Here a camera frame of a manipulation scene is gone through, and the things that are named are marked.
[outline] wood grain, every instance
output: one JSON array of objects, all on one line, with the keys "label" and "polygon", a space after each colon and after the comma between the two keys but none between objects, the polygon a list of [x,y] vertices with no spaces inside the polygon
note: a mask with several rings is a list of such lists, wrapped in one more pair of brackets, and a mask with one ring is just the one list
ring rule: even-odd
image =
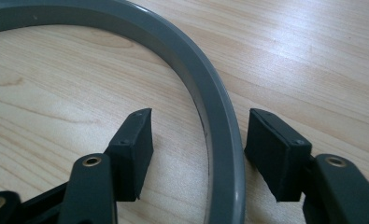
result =
[{"label": "wood grain", "polygon": [[[243,144],[248,110],[281,116],[369,179],[369,1],[136,0],[186,33],[217,68]],[[0,33],[0,190],[23,200],[66,181],[103,151],[131,112],[152,107],[155,153],[141,200],[120,223],[202,223],[208,159],[190,95],[159,57],[131,40],[74,26]],[[304,223],[276,203],[246,161],[246,223]]]}]

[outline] wooden surface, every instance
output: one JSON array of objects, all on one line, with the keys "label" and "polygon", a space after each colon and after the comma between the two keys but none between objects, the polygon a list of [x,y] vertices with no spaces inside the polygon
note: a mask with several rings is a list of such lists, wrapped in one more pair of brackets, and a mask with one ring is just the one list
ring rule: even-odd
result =
[{"label": "wooden surface", "polygon": [[[186,33],[217,68],[243,144],[248,110],[281,116],[369,179],[369,1],[136,0]],[[120,223],[202,223],[207,151],[190,95],[149,50],[73,26],[0,33],[0,190],[23,200],[66,181],[80,156],[102,152],[131,112],[152,107],[155,152],[141,200]],[[304,223],[276,204],[246,164],[246,223]]]}]

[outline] gray plastic ring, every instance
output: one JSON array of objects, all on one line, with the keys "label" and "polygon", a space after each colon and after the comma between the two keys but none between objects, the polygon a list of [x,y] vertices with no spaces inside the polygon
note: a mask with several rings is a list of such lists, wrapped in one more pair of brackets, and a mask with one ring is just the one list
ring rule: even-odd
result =
[{"label": "gray plastic ring", "polygon": [[205,223],[243,223],[245,171],[234,109],[205,54],[176,26],[126,1],[0,0],[0,32],[70,24],[123,35],[151,49],[180,76],[198,109],[209,157]]}]

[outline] wooden table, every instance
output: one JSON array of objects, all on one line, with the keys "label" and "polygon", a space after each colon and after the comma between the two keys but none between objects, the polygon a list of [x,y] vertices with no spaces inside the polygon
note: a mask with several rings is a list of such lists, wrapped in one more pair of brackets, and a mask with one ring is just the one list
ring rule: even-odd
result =
[{"label": "wooden table", "polygon": [[[217,68],[243,145],[248,110],[281,116],[369,179],[369,0],[135,0],[186,33]],[[152,107],[155,152],[141,200],[120,223],[202,223],[208,159],[202,126],[176,74],[131,40],[85,27],[0,33],[0,190],[23,200],[67,181],[102,152],[131,112]],[[304,223],[275,202],[246,161],[246,223]]]}]

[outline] light wood grain surface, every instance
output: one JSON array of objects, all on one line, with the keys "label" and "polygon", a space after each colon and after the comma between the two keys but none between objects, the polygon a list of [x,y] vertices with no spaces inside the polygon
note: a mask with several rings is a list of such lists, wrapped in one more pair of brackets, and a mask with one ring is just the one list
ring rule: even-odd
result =
[{"label": "light wood grain surface", "polygon": [[[281,116],[369,179],[369,0],[135,0],[186,33],[217,68],[243,144],[248,110]],[[202,223],[207,151],[190,95],[148,49],[104,31],[44,26],[0,33],[0,190],[23,200],[67,181],[131,112],[152,107],[155,152],[141,200],[120,223]],[[304,223],[246,161],[246,223]]]}]

